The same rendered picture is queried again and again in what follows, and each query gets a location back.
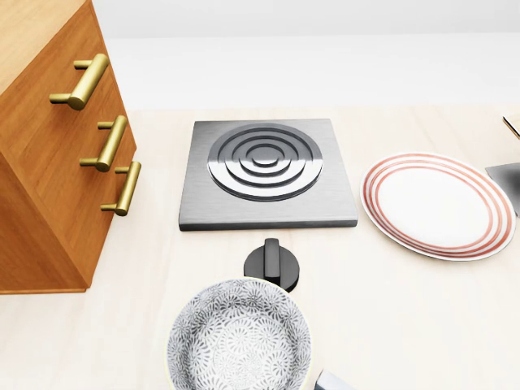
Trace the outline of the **pale box with brown edge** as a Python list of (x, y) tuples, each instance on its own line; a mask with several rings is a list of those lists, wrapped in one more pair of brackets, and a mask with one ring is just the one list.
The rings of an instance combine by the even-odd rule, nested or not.
[(508, 129), (520, 140), (520, 114), (504, 116), (502, 120)]

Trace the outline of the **flat dark stove plate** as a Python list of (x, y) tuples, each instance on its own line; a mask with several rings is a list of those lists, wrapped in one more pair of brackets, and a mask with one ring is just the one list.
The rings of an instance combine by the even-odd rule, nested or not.
[(329, 119), (197, 121), (183, 231), (354, 227), (358, 211)]

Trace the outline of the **wooden cabinet with drawers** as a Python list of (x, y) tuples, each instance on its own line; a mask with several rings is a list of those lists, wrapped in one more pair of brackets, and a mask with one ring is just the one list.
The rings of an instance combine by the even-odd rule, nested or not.
[(0, 294), (78, 293), (82, 284), (35, 188), (0, 149)]

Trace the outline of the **low wooden cabinet drawer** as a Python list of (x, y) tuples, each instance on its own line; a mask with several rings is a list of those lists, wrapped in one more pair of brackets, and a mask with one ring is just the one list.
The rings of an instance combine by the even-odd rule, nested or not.
[(112, 212), (101, 211), (100, 205), (118, 201), (125, 175), (115, 174), (115, 168), (129, 166), (137, 149), (128, 128), (108, 172), (82, 167), (79, 160), (97, 157), (107, 136), (107, 131), (90, 128), (84, 140), (67, 142), (39, 182), (41, 199), (57, 223), (72, 265), (80, 273), (81, 289), (92, 284), (114, 216)]

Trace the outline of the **white plate with red rings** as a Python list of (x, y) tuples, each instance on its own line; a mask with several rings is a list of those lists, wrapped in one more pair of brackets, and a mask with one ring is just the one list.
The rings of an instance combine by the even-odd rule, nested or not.
[(375, 162), (362, 177), (360, 198), (383, 234), (432, 258), (488, 258), (516, 230), (513, 205), (498, 184), (440, 154), (409, 152)]

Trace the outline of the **middle wooden cabinet drawer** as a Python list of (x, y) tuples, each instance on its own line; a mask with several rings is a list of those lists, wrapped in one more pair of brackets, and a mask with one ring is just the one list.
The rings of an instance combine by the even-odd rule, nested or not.
[(4, 145), (71, 246), (106, 236), (112, 215), (100, 205), (116, 202), (124, 178), (82, 167), (80, 159), (97, 157), (105, 145), (109, 132), (98, 123), (125, 113), (117, 85), (105, 80), (83, 110), (53, 105), (43, 93), (2, 115)]

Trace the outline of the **grey metal object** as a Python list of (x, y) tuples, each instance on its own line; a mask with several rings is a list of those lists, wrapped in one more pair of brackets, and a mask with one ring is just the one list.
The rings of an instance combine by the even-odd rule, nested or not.
[(486, 167), (489, 176), (502, 188), (520, 216), (520, 162)]

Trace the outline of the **large wooden cabinet drawer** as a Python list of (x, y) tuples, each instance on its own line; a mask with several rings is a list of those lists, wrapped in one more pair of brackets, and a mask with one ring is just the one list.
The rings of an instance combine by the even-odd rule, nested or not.
[[(0, 124), (26, 98), (71, 93), (85, 72), (74, 61), (99, 53), (108, 57), (92, 0), (0, 0)], [(97, 87), (105, 80), (117, 85), (111, 67)], [(15, 161), (1, 131), (0, 149)]]

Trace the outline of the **round black stove knob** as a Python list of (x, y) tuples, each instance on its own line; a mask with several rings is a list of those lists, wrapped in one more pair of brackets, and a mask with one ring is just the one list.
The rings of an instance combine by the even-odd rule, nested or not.
[(299, 275), (296, 257), (275, 238), (265, 239), (264, 245), (251, 252), (244, 263), (244, 276), (269, 281), (288, 293), (297, 286)]

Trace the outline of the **grey patterned bowl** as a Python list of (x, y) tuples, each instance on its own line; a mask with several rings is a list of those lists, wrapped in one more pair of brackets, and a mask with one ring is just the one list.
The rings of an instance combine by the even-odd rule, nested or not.
[(304, 390), (310, 327), (281, 287), (228, 279), (202, 289), (177, 314), (165, 358), (171, 390)]

